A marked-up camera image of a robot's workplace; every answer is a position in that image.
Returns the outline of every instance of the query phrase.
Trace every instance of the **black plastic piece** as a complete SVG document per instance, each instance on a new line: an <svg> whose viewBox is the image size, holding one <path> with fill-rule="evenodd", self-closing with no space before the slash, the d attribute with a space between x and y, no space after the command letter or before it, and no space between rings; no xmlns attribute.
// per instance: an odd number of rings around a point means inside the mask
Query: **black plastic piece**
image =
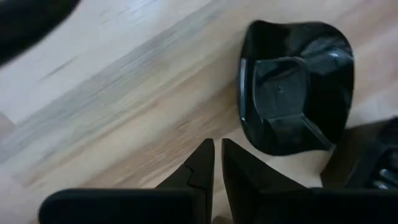
<svg viewBox="0 0 398 224"><path fill-rule="evenodd" d="M258 150L332 150L351 107L354 59L344 35L321 22L255 21L239 66L239 115Z"/></svg>
<svg viewBox="0 0 398 224"><path fill-rule="evenodd" d="M229 139L223 173L235 224L398 222L398 191L306 189Z"/></svg>
<svg viewBox="0 0 398 224"><path fill-rule="evenodd" d="M79 0L0 1L0 65L66 18Z"/></svg>
<svg viewBox="0 0 398 224"><path fill-rule="evenodd" d="M345 131L321 178L327 188L398 189L398 118Z"/></svg>
<svg viewBox="0 0 398 224"><path fill-rule="evenodd" d="M156 189L70 189L49 196L41 224L211 223L214 143L206 139Z"/></svg>

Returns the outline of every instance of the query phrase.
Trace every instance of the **wooden floor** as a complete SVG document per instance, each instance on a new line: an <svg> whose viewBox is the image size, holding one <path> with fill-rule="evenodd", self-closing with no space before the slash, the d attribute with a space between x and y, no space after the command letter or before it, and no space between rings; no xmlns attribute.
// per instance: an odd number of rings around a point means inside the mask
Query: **wooden floor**
<svg viewBox="0 0 398 224"><path fill-rule="evenodd" d="M153 187L205 138L216 141L213 216L230 217L220 139L306 186L329 158L271 157L241 131L234 79L246 26L323 21L356 60L348 126L398 114L396 0L82 0L39 44L0 68L0 223L37 223L70 187Z"/></svg>

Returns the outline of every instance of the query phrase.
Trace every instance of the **black cup-shaped object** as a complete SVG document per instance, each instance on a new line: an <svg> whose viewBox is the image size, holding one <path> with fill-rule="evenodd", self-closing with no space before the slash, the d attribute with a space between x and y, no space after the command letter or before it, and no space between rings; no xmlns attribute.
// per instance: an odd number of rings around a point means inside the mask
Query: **black cup-shaped object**
<svg viewBox="0 0 398 224"><path fill-rule="evenodd" d="M321 22L254 21L241 52L238 106L246 137L275 156L333 150L351 107L354 59Z"/></svg>

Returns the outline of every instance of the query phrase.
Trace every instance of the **black object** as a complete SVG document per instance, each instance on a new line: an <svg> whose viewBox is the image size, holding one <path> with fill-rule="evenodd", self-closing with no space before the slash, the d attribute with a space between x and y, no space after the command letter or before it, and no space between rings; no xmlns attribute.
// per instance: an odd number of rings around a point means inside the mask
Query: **black object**
<svg viewBox="0 0 398 224"><path fill-rule="evenodd" d="M398 191L306 189L229 139L223 173L235 224L397 223ZM71 189L51 195L39 212L50 223L211 223L214 144L205 140L156 189Z"/></svg>
<svg viewBox="0 0 398 224"><path fill-rule="evenodd" d="M0 1L0 65L59 24L79 0Z"/></svg>
<svg viewBox="0 0 398 224"><path fill-rule="evenodd" d="M398 118L347 130L321 177L328 188L398 189Z"/></svg>
<svg viewBox="0 0 398 224"><path fill-rule="evenodd" d="M306 189L229 139L223 173L235 224L398 222L396 190Z"/></svg>
<svg viewBox="0 0 398 224"><path fill-rule="evenodd" d="M206 139L156 189L70 189L49 196L41 224L211 223L214 144Z"/></svg>
<svg viewBox="0 0 398 224"><path fill-rule="evenodd" d="M241 124L255 148L278 156L335 148L354 82L352 50L340 31L320 22L255 21L238 80Z"/></svg>

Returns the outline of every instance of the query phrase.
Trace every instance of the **blurry black object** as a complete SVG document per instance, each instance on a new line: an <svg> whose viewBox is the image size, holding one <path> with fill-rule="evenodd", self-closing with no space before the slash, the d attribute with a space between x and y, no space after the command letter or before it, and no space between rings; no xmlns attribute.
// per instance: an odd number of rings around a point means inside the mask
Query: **blurry black object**
<svg viewBox="0 0 398 224"><path fill-rule="evenodd" d="M79 0L0 1L0 65L50 32Z"/></svg>
<svg viewBox="0 0 398 224"><path fill-rule="evenodd" d="M321 177L331 189L398 189L398 118L346 130Z"/></svg>
<svg viewBox="0 0 398 224"><path fill-rule="evenodd" d="M235 224L397 223L397 190L306 189L229 139L223 174Z"/></svg>
<svg viewBox="0 0 398 224"><path fill-rule="evenodd" d="M211 223L215 151L211 139L155 189L71 189L51 195L41 224ZM397 190L306 189L229 139L223 174L235 224L397 223Z"/></svg>
<svg viewBox="0 0 398 224"><path fill-rule="evenodd" d="M41 224L181 223L210 224L214 143L206 139L155 189L70 189L49 196Z"/></svg>
<svg viewBox="0 0 398 224"><path fill-rule="evenodd" d="M255 148L277 156L330 150L351 107L353 53L340 31L320 22L255 21L238 81L241 124Z"/></svg>

